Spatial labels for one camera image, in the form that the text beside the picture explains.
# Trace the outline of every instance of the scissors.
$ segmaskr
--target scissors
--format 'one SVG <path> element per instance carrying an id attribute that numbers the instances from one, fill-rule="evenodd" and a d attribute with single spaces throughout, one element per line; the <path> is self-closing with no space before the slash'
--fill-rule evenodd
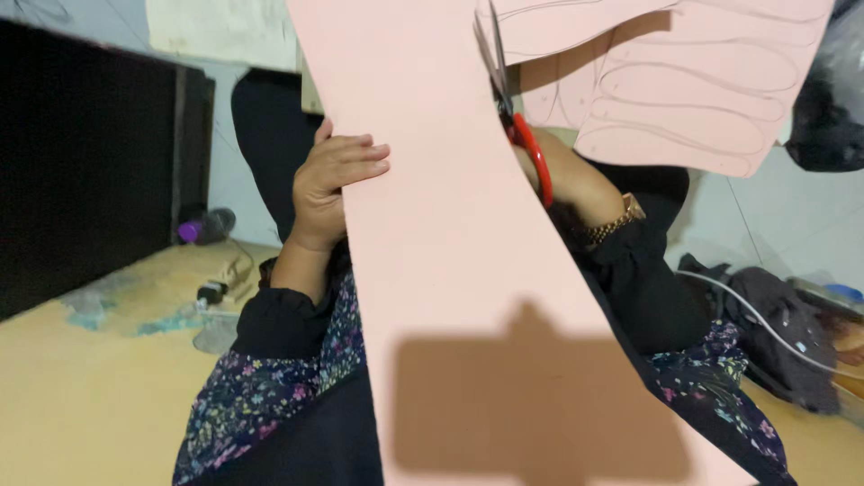
<path id="1" fill-rule="evenodd" d="M 486 69 L 489 71 L 489 77 L 492 79 L 492 89 L 495 92 L 495 100 L 498 102 L 501 124 L 504 125 L 510 143 L 522 147 L 531 157 L 534 168 L 537 170 L 537 179 L 540 181 L 540 199 L 543 202 L 543 207 L 549 209 L 552 206 L 552 178 L 549 175 L 549 168 L 546 166 L 546 157 L 543 156 L 540 144 L 537 143 L 534 134 L 531 133 L 528 124 L 525 123 L 525 118 L 513 109 L 513 98 L 510 96 L 510 90 L 507 86 L 504 47 L 501 45 L 498 14 L 495 13 L 492 0 L 489 2 L 489 8 L 492 11 L 492 32 L 495 34 L 495 54 L 498 64 L 496 65 L 495 61 L 492 60 L 492 50 L 489 48 L 483 27 L 480 25 L 480 15 L 474 11 L 474 34 L 477 36 L 477 42 L 480 43 L 480 55 L 483 57 Z"/>

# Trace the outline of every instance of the scissor blade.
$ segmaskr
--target scissor blade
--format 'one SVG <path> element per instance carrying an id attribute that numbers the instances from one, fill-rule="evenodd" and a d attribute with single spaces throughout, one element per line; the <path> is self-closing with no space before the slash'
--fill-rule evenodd
<path id="1" fill-rule="evenodd" d="M 495 5 L 492 0 L 489 0 L 489 10 L 492 12 L 492 32 L 495 34 L 495 54 L 498 56 L 498 69 L 501 74 L 501 87 L 504 89 L 504 95 L 510 102 L 510 88 L 507 86 L 507 65 L 504 61 L 504 44 L 501 42 L 501 29 L 498 26 L 498 12 L 495 11 Z"/>
<path id="2" fill-rule="evenodd" d="M 495 5 L 489 0 L 489 10 L 492 12 L 492 32 L 495 34 L 495 54 L 498 56 L 498 69 L 501 78 L 501 103 L 504 105 L 507 116 L 513 116 L 513 100 L 510 98 L 510 87 L 507 86 L 507 65 L 504 62 L 504 44 L 501 43 L 501 29 L 498 27 L 498 12 Z"/>
<path id="3" fill-rule="evenodd" d="M 477 43 L 480 45 L 480 56 L 486 64 L 486 71 L 489 72 L 489 77 L 492 79 L 492 85 L 497 91 L 495 93 L 499 98 L 504 98 L 504 76 L 495 67 L 495 61 L 492 60 L 492 50 L 489 48 L 489 42 L 486 40 L 486 35 L 483 33 L 483 26 L 480 25 L 480 16 L 477 11 L 474 11 L 474 35 L 477 36 Z"/>

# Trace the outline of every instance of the woman's left hand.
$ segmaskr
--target woman's left hand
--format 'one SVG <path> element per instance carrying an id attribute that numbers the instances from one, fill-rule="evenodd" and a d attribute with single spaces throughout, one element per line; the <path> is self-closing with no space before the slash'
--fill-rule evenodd
<path id="1" fill-rule="evenodd" d="M 315 145 L 294 175 L 296 218 L 290 239 L 307 250 L 329 252 L 345 237 L 343 186 L 384 174 L 388 145 L 372 145 L 372 135 L 333 137 L 325 119 Z"/>

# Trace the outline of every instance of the gold wristwatch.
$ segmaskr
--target gold wristwatch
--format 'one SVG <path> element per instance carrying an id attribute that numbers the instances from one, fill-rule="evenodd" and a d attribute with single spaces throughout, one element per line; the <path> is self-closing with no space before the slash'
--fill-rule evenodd
<path id="1" fill-rule="evenodd" d="M 588 243 L 589 246 L 599 245 L 607 236 L 609 236 L 615 230 L 624 226 L 625 224 L 645 219 L 645 211 L 643 211 L 642 207 L 639 206 L 639 202 L 636 201 L 636 197 L 629 192 L 623 197 L 625 211 L 620 218 L 603 226 L 590 227 L 585 230 L 585 241 Z"/>

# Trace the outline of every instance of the floral fabric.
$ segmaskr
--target floral fabric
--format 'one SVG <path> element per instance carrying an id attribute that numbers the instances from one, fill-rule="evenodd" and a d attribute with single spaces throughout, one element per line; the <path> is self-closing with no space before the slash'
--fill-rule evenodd
<path id="1" fill-rule="evenodd" d="M 188 483 L 242 456 L 365 363 L 357 292 L 349 272 L 316 359 L 258 359 L 233 351 L 219 358 L 192 404 L 173 484 Z"/>
<path id="2" fill-rule="evenodd" d="M 715 321 L 701 344 L 678 353 L 648 358 L 659 373 L 656 380 L 663 402 L 672 410 L 683 402 L 703 406 L 729 423 L 756 451 L 777 466 L 778 474 L 791 479 L 779 435 L 768 418 L 741 391 L 747 358 L 737 346 L 738 329 Z"/>
<path id="3" fill-rule="evenodd" d="M 747 366 L 738 330 L 715 322 L 703 342 L 646 358 L 658 373 L 654 392 L 672 410 L 704 406 L 741 440 L 789 477 L 783 444 L 771 422 L 740 390 Z M 222 356 L 192 406 L 173 484 L 188 483 L 242 456 L 315 398 L 365 365 L 353 275 L 342 280 L 321 354 L 312 361 Z"/>

